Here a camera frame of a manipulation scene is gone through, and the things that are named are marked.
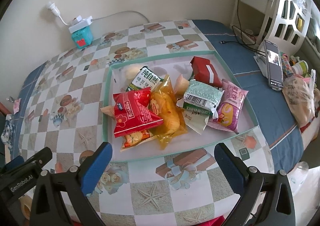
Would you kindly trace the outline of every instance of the power plug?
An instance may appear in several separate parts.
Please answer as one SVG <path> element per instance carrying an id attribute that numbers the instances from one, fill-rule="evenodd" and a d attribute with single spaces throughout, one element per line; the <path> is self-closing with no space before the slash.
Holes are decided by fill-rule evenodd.
<path id="1" fill-rule="evenodd" d="M 56 16 L 59 17 L 60 16 L 60 11 L 59 9 L 56 7 L 55 3 L 52 3 L 51 1 L 49 1 L 46 5 L 48 10 L 51 10 L 51 12 Z"/>

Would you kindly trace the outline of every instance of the smartphone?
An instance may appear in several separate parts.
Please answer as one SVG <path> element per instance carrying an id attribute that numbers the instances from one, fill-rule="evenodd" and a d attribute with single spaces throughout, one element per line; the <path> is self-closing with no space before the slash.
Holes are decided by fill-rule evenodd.
<path id="1" fill-rule="evenodd" d="M 278 46 L 264 40 L 264 49 L 266 52 L 268 84 L 274 90 L 282 90 L 283 73 Z"/>

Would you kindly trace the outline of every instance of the blue cube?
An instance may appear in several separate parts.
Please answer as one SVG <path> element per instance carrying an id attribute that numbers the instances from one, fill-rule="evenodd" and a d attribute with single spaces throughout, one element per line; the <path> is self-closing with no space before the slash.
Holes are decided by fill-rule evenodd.
<path id="1" fill-rule="evenodd" d="M 78 49 L 82 49 L 92 43 L 93 35 L 90 27 L 86 26 L 71 34 L 72 40 L 75 42 Z"/>

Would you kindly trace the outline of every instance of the bed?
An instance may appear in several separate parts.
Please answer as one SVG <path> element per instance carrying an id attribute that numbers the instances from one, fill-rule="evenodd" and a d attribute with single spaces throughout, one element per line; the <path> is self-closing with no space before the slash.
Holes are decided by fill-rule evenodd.
<path id="1" fill-rule="evenodd" d="M 179 46 L 181 39 L 186 41 L 185 51 Z M 57 55 L 30 73 L 24 82 L 19 94 L 20 112 L 14 115 L 12 157 L 21 154 L 27 159 L 49 146 L 53 159 L 45 169 L 56 169 L 57 172 L 55 165 L 60 163 L 59 169 L 66 171 L 74 164 L 81 164 L 90 151 L 105 140 L 102 135 L 105 117 L 99 108 L 109 104 L 105 100 L 105 92 L 109 93 L 110 88 L 110 82 L 106 86 L 106 81 L 111 80 L 107 67 L 125 60 L 147 62 L 147 56 L 154 60 L 153 57 L 166 51 L 168 57 L 163 59 L 172 58 L 171 53 L 185 53 L 185 62 L 193 55 L 217 59 L 217 64 L 223 66 L 230 80 L 249 90 L 245 109 L 248 113 L 251 110 L 255 113 L 248 115 L 251 123 L 247 131 L 244 129 L 240 135 L 230 135 L 223 141 L 235 155 L 243 158 L 239 155 L 243 147 L 241 142 L 250 136 L 255 143 L 250 158 L 243 159 L 247 165 L 255 165 L 266 173 L 279 169 L 290 171 L 302 156 L 303 143 L 282 93 L 268 87 L 251 51 L 235 43 L 221 44 L 222 40 L 235 40 L 232 31 L 222 23 L 211 20 L 168 21 L 107 34 L 84 50 L 72 49 Z M 116 57 L 124 47 L 133 48 L 130 53 L 120 53 L 122 56 Z M 60 119 L 65 105 L 74 107 L 68 109 L 67 119 Z M 148 162 L 137 156 L 131 160 L 115 160 L 106 169 L 107 175 L 101 177 L 89 200 L 103 221 L 126 225 L 151 225 L 162 219 L 165 221 L 161 221 L 162 225 L 194 225 L 230 212 L 239 196 L 232 192 L 217 166 L 213 158 L 214 146 L 207 144 L 183 153 L 166 153 L 149 158 Z M 165 170 L 170 162 L 175 163 L 182 155 L 198 159 L 205 157 L 208 163 L 197 180 L 172 189 Z M 115 174 L 121 180 L 110 184 L 108 178 Z M 147 202 L 153 195 L 157 198 Z M 69 213 L 75 216 L 68 198 L 63 197 Z"/>

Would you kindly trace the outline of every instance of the black cable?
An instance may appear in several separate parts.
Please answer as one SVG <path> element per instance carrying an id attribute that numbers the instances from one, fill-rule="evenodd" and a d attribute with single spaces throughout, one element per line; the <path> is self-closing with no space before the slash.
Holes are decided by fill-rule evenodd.
<path id="1" fill-rule="evenodd" d="M 265 52 L 263 52 L 263 51 L 260 51 L 260 50 L 257 50 L 257 49 L 253 49 L 253 48 L 251 48 L 250 46 L 252 46 L 252 45 L 255 45 L 256 43 L 257 43 L 257 40 L 256 40 L 256 38 L 253 36 L 253 38 L 254 38 L 254 43 L 253 44 L 246 44 L 244 41 L 243 41 L 243 37 L 242 37 L 242 32 L 244 32 L 244 31 L 242 31 L 242 27 L 241 27 L 241 22 L 240 22 L 240 17 L 239 17 L 239 0 L 237 0 L 237 18 L 238 18 L 238 22 L 239 22 L 239 26 L 240 26 L 240 36 L 241 36 L 241 41 L 242 41 L 242 43 L 241 42 L 239 42 L 239 40 L 238 40 L 238 38 L 237 38 L 237 35 L 236 35 L 236 32 L 235 32 L 235 25 L 233 25 L 231 28 L 232 28 L 232 31 L 233 31 L 233 34 L 235 35 L 235 38 L 236 38 L 236 41 L 220 41 L 220 43 L 221 44 L 225 44 L 225 43 L 238 43 L 238 44 L 240 44 L 242 47 L 244 47 L 244 48 L 246 48 L 246 49 L 248 49 L 248 50 L 250 50 L 250 51 L 253 51 L 253 52 L 255 52 L 255 53 L 257 53 L 257 54 L 260 54 L 260 55 L 262 55 L 262 56 L 265 56 Z"/>

